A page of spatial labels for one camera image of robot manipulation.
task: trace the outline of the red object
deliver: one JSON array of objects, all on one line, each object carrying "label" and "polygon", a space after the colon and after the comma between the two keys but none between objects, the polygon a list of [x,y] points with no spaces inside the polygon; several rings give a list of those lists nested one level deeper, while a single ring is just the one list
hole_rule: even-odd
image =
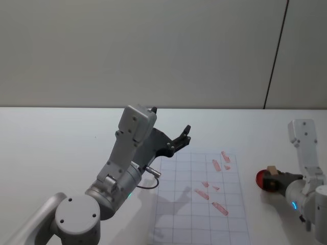
[{"label": "red object", "polygon": [[265,190],[264,189],[264,174],[265,172],[268,171],[266,169],[264,170],[261,170],[257,173],[256,175],[256,178],[255,178],[255,181],[256,181],[256,184],[258,185],[258,187],[260,187],[262,190]]}]

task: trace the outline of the robotic arm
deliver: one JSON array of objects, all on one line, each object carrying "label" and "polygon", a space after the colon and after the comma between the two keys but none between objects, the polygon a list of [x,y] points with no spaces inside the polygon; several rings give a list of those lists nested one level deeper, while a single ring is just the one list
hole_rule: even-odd
[{"label": "robotic arm", "polygon": [[109,160],[85,194],[69,198],[63,193],[55,194],[5,245],[45,245],[54,234],[63,245],[97,245],[100,221],[111,218],[140,187],[145,171],[154,176],[158,186],[160,173],[150,167],[153,160],[158,156],[172,157],[190,143],[190,126],[175,140],[154,128],[156,110],[126,107]]},{"label": "robotic arm", "polygon": [[274,168],[263,173],[262,187],[285,196],[291,207],[298,211],[307,231],[315,225],[316,244],[327,244],[327,183],[318,164],[317,134],[313,120],[296,119],[288,124],[291,143],[297,150],[303,175],[282,173]]}]

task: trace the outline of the white wall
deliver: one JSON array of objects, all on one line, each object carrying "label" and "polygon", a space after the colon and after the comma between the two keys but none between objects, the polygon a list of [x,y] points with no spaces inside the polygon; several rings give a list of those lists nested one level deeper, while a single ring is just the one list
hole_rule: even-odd
[{"label": "white wall", "polygon": [[0,106],[262,108],[286,0],[0,1]]},{"label": "white wall", "polygon": [[290,0],[266,108],[327,108],[327,1]]}]

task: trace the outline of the white table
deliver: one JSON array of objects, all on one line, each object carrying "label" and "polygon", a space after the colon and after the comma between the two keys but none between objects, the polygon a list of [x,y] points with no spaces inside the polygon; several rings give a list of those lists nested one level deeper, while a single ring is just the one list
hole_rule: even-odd
[{"label": "white table", "polygon": [[[0,108],[0,244],[48,197],[81,194],[113,147],[122,109]],[[252,245],[307,245],[298,214],[278,195],[262,192],[256,173],[267,165],[299,173],[287,124],[315,120],[318,158],[327,173],[327,112],[302,110],[159,109],[155,127],[169,137],[192,126],[191,146],[234,147]],[[99,244],[145,244],[153,195],[137,189],[114,218],[102,222]],[[57,237],[50,245],[61,244]]]}]

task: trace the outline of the paper sheet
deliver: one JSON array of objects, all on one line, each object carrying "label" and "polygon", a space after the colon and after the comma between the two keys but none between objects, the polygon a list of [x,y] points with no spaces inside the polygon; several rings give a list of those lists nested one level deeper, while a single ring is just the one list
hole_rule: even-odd
[{"label": "paper sheet", "polygon": [[250,245],[235,153],[181,151],[160,172],[149,244]]}]

